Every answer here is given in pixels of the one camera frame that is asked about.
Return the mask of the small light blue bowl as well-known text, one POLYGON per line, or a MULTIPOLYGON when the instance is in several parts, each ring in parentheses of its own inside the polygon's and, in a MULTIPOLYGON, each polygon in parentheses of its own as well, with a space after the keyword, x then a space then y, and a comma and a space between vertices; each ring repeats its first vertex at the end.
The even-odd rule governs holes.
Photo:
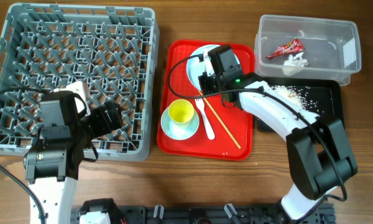
POLYGON ((181 141, 192 137, 198 130, 200 119, 195 111, 190 123, 186 127, 177 126, 169 115, 169 107, 162 113, 160 125, 163 132, 171 139, 181 141))

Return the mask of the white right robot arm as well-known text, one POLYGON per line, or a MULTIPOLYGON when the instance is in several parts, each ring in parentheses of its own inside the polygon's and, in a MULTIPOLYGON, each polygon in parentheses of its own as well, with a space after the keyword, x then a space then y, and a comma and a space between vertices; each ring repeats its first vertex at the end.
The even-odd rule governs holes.
POLYGON ((343 123, 297 107, 251 72, 230 78, 203 73, 198 78, 204 96, 222 98, 261 119, 287 144, 292 188, 278 203, 277 223, 300 223, 357 174, 357 163, 343 123))

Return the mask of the red snack wrapper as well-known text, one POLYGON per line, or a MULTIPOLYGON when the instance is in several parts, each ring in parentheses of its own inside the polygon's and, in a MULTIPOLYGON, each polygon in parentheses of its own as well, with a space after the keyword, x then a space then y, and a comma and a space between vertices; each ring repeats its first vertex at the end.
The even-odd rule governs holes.
POLYGON ((305 47, 301 43, 301 41, 299 39, 293 39, 289 43, 277 47, 274 53, 266 56, 266 58, 270 60, 274 57, 278 57, 285 54, 300 53, 303 50, 305 50, 305 47))

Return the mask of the white tissue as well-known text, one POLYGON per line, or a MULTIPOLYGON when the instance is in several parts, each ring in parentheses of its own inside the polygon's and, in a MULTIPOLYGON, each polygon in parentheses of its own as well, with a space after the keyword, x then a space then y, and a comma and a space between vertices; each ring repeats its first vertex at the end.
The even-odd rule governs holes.
POLYGON ((303 67, 308 65, 308 60, 303 58, 303 52, 296 55, 289 55, 288 59, 284 61, 282 71, 287 77, 297 74, 302 71, 303 67))

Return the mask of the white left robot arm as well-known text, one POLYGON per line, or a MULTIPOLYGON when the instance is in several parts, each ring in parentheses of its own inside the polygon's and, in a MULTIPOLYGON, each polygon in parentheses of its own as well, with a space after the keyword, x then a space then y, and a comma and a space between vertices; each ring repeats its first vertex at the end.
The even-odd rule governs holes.
POLYGON ((38 140, 24 156, 25 178, 32 191, 31 223, 69 223, 79 165, 94 138, 123 126, 121 107, 107 101, 93 109, 78 111, 79 94, 58 91, 40 101, 43 126, 38 140))

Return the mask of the yellow plastic cup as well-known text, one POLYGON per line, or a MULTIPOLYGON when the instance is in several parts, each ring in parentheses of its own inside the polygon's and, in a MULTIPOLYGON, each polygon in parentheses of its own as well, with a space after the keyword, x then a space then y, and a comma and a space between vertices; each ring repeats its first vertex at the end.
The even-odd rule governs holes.
POLYGON ((188 126, 194 113, 193 105, 184 99, 175 100, 168 107, 168 114, 171 120, 180 127, 188 126))

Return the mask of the rice food waste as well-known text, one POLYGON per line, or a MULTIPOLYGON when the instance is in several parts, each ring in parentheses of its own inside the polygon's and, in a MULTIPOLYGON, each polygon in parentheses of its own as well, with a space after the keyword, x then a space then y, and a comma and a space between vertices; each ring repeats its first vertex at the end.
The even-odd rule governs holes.
POLYGON ((318 114, 323 112, 323 110, 319 108, 319 102, 310 99, 310 90, 313 90, 311 87, 274 85, 271 86, 271 89, 289 102, 303 108, 304 110, 318 114))

